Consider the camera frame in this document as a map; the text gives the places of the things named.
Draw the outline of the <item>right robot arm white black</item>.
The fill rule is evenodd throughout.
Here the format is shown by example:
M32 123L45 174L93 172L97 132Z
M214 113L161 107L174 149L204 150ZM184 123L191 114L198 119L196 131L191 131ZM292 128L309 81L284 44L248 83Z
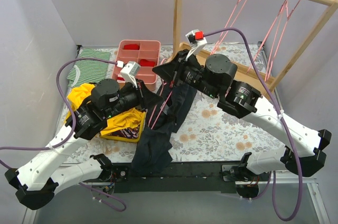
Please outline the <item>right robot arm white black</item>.
M263 173L283 170L310 177L324 167L323 150L331 141L331 132L310 129L277 112L259 90L235 80L237 65L225 55L211 55L202 66L185 49L172 61L154 67L153 72L171 86L187 83L206 96L217 98L217 106L225 113L260 127L284 143L276 150L246 153L238 165L224 168L222 173L230 181L249 181Z

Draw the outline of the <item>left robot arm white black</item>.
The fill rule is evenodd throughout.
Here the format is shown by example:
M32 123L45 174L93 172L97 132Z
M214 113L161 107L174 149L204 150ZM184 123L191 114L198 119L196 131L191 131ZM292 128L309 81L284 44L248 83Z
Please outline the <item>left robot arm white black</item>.
M104 154L92 155L87 161L68 168L61 165L105 129L108 119L132 108L147 111L162 100L142 80L128 82L122 88L113 79L95 84L90 95L43 150L25 165L5 172L8 183L16 189L18 201L37 210L47 205L57 193L75 184L92 179L110 180L114 167Z

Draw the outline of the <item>dark navy shorts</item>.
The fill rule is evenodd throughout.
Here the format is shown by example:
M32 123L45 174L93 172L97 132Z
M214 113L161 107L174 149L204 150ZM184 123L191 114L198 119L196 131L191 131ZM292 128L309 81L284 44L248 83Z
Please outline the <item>dark navy shorts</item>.
M131 162L131 170L137 175L147 176L160 173L171 163L172 157L169 150L172 148L170 142L172 133L177 133L182 126L196 96L196 89L185 83L173 88L166 84L162 94L160 94L161 88L156 94L161 95L163 101L171 91L172 94L153 129L148 126L148 122L154 107L146 114L145 127ZM156 105L151 126L163 101Z

